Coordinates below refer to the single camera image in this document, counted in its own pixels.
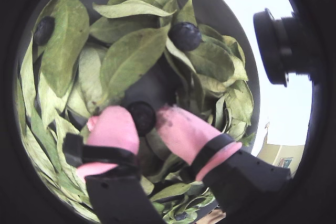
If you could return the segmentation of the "pink-tipped black gripper finger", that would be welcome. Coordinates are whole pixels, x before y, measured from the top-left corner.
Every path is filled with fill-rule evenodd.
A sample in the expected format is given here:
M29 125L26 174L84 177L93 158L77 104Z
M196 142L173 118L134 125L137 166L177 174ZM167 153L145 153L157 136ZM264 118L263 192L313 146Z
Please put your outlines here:
M291 180L288 168L270 165L242 149L194 114L176 106L157 113L156 129L169 150L188 163L228 216L270 201Z
M140 140L131 114L110 106L88 120L87 142L67 133L62 151L86 184L101 223L163 223L144 192L137 154Z

